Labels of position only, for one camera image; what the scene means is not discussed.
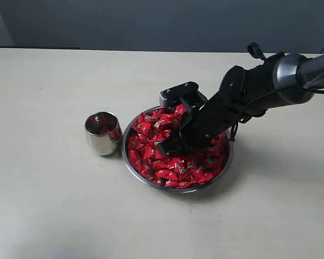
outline metal bowl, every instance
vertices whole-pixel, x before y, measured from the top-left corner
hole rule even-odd
[[[151,109],[146,110],[144,113],[151,112],[151,111],[153,111],[155,109],[158,109],[160,107],[161,106],[153,107]],[[138,180],[142,181],[143,183],[145,183],[145,184],[147,184],[147,185],[149,185],[149,186],[151,186],[153,188],[160,189],[160,190],[165,190],[166,192],[170,192],[170,193],[191,193],[191,192],[195,192],[196,190],[200,190],[200,189],[203,189],[205,187],[208,187],[208,186],[212,185],[213,183],[217,182],[230,168],[230,166],[232,164],[232,161],[233,161],[234,147],[233,147],[233,143],[228,141],[229,132],[225,131],[226,136],[224,138],[224,140],[225,140],[225,142],[224,142],[225,147],[224,148],[225,148],[225,151],[226,151],[226,154],[227,154],[227,156],[226,156],[227,161],[223,162],[223,163],[225,163],[225,166],[222,169],[222,171],[217,176],[215,176],[213,179],[211,179],[209,182],[207,182],[207,183],[205,183],[203,185],[200,185],[200,186],[194,186],[194,187],[185,188],[185,189],[168,188],[168,187],[156,185],[155,183],[150,182],[149,180],[142,177],[139,174],[139,172],[136,169],[134,169],[133,166],[131,166],[131,164],[129,162],[129,158],[127,156],[127,144],[128,144],[128,141],[129,141],[128,136],[130,136],[131,133],[134,131],[132,129],[132,125],[133,125],[133,123],[135,123],[138,120],[138,117],[139,117],[139,115],[136,116],[131,121],[131,123],[127,126],[127,128],[125,130],[125,133],[123,135],[123,142],[122,142],[121,152],[123,154],[123,158],[125,160],[125,163],[126,163],[128,169],[131,171],[131,173],[136,178],[138,178]]]

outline bowl rim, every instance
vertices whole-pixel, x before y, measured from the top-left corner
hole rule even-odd
[[[146,111],[143,111],[143,113],[147,113],[147,112],[151,112],[153,110],[156,110],[158,108],[161,108],[161,106],[155,106],[153,108],[150,108]],[[204,189],[212,184],[214,184],[215,182],[217,182],[227,171],[228,169],[230,168],[232,162],[233,162],[233,157],[234,157],[234,145],[232,142],[228,142],[229,143],[229,155],[228,155],[228,160],[227,160],[227,163],[226,165],[224,166],[224,168],[221,170],[221,172],[215,176],[213,179],[211,179],[209,182],[203,184],[203,185],[199,185],[199,186],[194,186],[194,187],[191,187],[191,188],[185,188],[185,189],[178,189],[178,188],[168,188],[168,187],[164,187],[164,186],[161,186],[161,185],[157,185],[147,179],[145,179],[144,177],[142,177],[139,172],[133,167],[131,166],[130,162],[129,162],[129,158],[127,156],[127,144],[126,142],[128,141],[127,140],[127,136],[129,134],[129,132],[132,130],[132,125],[138,120],[139,118],[139,115],[137,115],[130,123],[129,125],[127,126],[125,132],[124,132],[124,135],[123,135],[123,140],[122,140],[122,143],[121,143],[121,153],[123,155],[123,159],[125,161],[125,164],[126,166],[128,167],[128,169],[131,171],[131,173],[138,179],[140,180],[141,182],[145,183],[146,185],[149,185],[150,187],[153,187],[153,188],[156,188],[156,189],[159,189],[159,190],[165,190],[167,192],[170,192],[170,193],[191,193],[191,192],[195,192],[197,190],[200,190],[200,189]],[[229,131],[228,130],[225,130],[225,134],[227,135],[227,137],[229,138]]]

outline cup rim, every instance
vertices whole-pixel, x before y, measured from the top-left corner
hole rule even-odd
[[[117,123],[116,123],[114,129],[113,129],[112,131],[110,131],[110,132],[107,132],[107,133],[104,133],[104,134],[94,134],[94,133],[90,132],[90,131],[86,128],[86,123],[87,123],[87,121],[90,119],[90,117],[92,117],[92,116],[94,116],[94,115],[97,115],[97,114],[100,114],[100,113],[107,113],[107,114],[110,114],[110,115],[114,116],[114,118],[117,120]],[[94,114],[88,116],[88,118],[85,120],[85,124],[84,124],[84,128],[85,128],[86,132],[88,132],[88,134],[93,135],[93,136],[99,136],[99,137],[101,137],[101,136],[106,136],[106,135],[111,134],[112,132],[114,132],[114,131],[118,128],[118,126],[119,126],[119,120],[118,120],[118,117],[117,117],[114,113],[111,113],[111,112],[96,112],[96,113],[94,113]]]

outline white table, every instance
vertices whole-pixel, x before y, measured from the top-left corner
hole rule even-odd
[[[157,191],[86,144],[93,112],[124,130],[159,91],[192,80],[211,97],[233,65],[256,64],[0,49],[0,259],[324,258],[324,96],[240,125],[231,169],[201,192]]]

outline metal cup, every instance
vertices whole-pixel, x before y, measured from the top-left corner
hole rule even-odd
[[[85,121],[86,141],[98,155],[115,152],[122,138],[117,117],[109,112],[98,112]]]

